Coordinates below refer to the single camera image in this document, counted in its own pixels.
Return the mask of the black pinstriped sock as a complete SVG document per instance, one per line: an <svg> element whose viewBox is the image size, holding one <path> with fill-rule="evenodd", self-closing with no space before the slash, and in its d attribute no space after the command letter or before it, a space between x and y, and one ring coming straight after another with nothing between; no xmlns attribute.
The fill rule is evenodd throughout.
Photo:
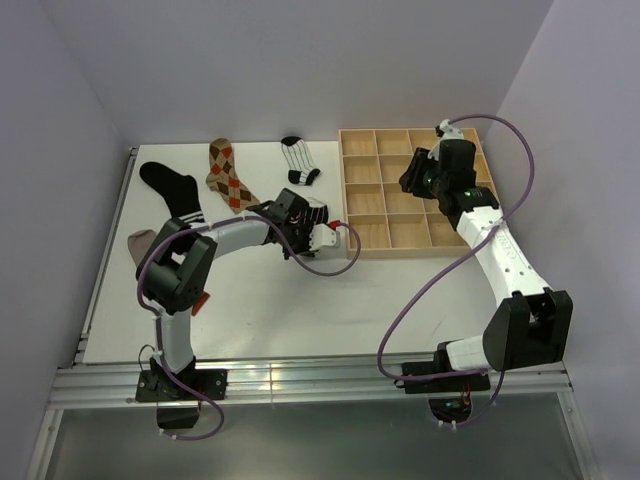
<svg viewBox="0 0 640 480"><path fill-rule="evenodd" d="M295 223L311 227L329 223L329 207L326 203L312 197L307 198L307 203L308 205L294 218Z"/></svg>

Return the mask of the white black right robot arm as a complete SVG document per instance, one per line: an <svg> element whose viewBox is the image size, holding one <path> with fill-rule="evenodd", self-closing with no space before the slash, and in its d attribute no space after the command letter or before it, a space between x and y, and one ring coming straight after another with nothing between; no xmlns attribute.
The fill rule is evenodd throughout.
<svg viewBox="0 0 640 480"><path fill-rule="evenodd" d="M452 390L469 370L505 371L562 360L573 313L565 291L552 289L526 259L493 192L476 182L475 145L440 141L415 150L399 184L405 193L435 200L442 215L473 250L497 310L484 332L439 348L435 383Z"/></svg>

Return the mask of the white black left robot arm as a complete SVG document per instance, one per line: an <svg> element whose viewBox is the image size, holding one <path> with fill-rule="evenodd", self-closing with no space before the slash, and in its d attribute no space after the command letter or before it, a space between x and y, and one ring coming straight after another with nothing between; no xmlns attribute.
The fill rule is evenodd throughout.
<svg viewBox="0 0 640 480"><path fill-rule="evenodd" d="M159 388L172 399L194 389L192 308L216 259L270 244L280 246L286 260L313 256L325 247L313 235L328 230L328 209L287 188L274 200L212 224L179 217L165 222L136 272L138 302L155 319Z"/></svg>

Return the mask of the white sock black toe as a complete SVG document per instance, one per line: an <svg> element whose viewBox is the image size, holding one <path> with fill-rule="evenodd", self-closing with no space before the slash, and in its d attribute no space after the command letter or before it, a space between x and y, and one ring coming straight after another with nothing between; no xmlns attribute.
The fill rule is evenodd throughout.
<svg viewBox="0 0 640 480"><path fill-rule="evenodd" d="M298 136L280 141L281 151L288 164L288 181L293 185L311 186L321 174L315 165L306 142Z"/></svg>

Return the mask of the brown orange argyle sock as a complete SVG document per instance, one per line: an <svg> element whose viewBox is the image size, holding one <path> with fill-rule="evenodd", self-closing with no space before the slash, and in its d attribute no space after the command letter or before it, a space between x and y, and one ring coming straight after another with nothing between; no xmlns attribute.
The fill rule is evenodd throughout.
<svg viewBox="0 0 640 480"><path fill-rule="evenodd" d="M234 213L260 204L260 200L239 179L233 147L226 138L217 138L209 144L209 173L205 182Z"/></svg>

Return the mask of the wooden compartment tray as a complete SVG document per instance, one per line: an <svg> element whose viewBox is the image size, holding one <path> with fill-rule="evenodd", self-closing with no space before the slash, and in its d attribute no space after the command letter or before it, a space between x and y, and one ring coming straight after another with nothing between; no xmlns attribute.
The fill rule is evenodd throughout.
<svg viewBox="0 0 640 480"><path fill-rule="evenodd" d="M433 128L339 131L344 219L356 230L341 233L348 257L457 257L469 250L437 200L404 193L399 184L416 148L437 141Z"/></svg>

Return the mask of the black sock white stripes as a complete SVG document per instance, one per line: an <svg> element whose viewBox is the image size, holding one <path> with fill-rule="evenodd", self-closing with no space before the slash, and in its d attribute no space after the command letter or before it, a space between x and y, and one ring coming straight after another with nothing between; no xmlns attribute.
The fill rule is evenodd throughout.
<svg viewBox="0 0 640 480"><path fill-rule="evenodd" d="M139 176L163 198L172 218L188 224L205 222L197 182L192 176L182 175L158 162L144 163Z"/></svg>

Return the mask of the taupe sock red stripes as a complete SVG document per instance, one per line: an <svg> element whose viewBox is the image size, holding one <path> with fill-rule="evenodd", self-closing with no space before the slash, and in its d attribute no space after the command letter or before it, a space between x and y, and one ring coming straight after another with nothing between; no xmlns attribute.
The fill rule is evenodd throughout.
<svg viewBox="0 0 640 480"><path fill-rule="evenodd" d="M127 248L135 266L144 259L157 233L151 229L139 230L127 238Z"/></svg>

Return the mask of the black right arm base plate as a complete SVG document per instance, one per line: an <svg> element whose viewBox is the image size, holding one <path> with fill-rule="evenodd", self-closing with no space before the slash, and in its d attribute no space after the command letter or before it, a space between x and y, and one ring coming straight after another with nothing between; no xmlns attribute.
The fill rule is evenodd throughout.
<svg viewBox="0 0 640 480"><path fill-rule="evenodd" d="M436 373L434 362L405 362L401 365L403 376L424 376ZM395 380L394 386L406 394L439 394L489 391L491 384L487 375L467 374L438 378L430 381Z"/></svg>

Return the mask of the aluminium table edge rail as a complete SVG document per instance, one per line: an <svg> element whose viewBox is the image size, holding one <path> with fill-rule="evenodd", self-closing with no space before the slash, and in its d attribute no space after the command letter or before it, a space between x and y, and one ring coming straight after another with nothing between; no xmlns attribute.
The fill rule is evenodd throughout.
<svg viewBox="0 0 640 480"><path fill-rule="evenodd" d="M221 404L284 404L403 398L380 374L372 356L310 357L259 361L206 361L203 369L225 369ZM79 364L54 377L48 410L137 407L137 363Z"/></svg>

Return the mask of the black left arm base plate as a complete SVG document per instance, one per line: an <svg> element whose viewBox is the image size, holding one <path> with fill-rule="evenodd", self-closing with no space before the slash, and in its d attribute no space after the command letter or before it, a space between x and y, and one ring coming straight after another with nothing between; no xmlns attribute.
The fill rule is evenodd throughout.
<svg viewBox="0 0 640 480"><path fill-rule="evenodd" d="M155 403L199 400L195 392L211 400L225 398L228 380L226 369L195 369L182 372L176 378L187 389L176 384L162 369L144 370L139 375L135 401Z"/></svg>

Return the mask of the black box under rail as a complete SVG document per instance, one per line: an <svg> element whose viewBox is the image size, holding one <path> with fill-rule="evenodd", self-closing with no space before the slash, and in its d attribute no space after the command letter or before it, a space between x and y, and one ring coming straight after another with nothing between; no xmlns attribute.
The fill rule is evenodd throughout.
<svg viewBox="0 0 640 480"><path fill-rule="evenodd" d="M156 422L164 430L189 430L197 423L200 411L197 407L159 407Z"/></svg>

